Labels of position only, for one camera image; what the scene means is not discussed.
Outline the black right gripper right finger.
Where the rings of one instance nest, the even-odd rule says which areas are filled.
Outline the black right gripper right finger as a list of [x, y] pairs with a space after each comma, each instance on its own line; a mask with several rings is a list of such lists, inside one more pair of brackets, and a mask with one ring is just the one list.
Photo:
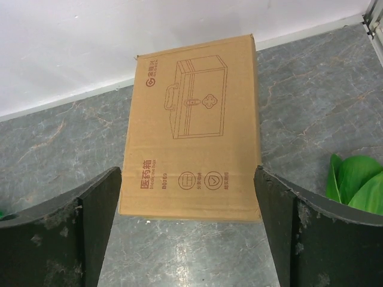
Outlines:
[[254, 186], [280, 286], [382, 286], [382, 216], [258, 166]]

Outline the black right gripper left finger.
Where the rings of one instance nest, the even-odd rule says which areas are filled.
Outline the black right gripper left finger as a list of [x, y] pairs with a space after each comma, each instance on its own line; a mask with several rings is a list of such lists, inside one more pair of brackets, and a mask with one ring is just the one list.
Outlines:
[[121, 187], [112, 167], [1, 218], [1, 286], [97, 286]]

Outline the brown cardboard express box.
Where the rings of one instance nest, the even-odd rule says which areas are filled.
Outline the brown cardboard express box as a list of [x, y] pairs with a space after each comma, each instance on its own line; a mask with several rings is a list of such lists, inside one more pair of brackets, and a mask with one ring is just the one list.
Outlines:
[[250, 34], [138, 56], [121, 215], [260, 220], [257, 76]]

